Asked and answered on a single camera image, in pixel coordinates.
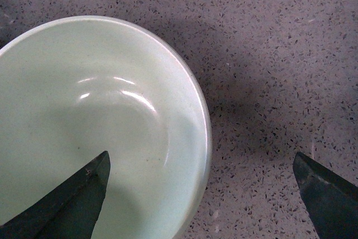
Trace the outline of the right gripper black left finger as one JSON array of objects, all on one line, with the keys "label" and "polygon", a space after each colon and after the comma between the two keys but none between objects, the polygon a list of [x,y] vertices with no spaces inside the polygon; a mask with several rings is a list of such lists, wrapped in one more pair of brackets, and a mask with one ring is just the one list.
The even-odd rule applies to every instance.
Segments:
[{"label": "right gripper black left finger", "polygon": [[1,225],[1,238],[91,238],[111,169],[104,151],[34,205]]}]

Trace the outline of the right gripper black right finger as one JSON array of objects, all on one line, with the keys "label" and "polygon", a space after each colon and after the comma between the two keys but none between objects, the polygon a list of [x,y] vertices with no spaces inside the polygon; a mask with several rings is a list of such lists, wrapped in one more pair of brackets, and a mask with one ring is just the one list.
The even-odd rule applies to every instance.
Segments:
[{"label": "right gripper black right finger", "polygon": [[357,238],[357,186],[301,152],[293,171],[319,238]]}]

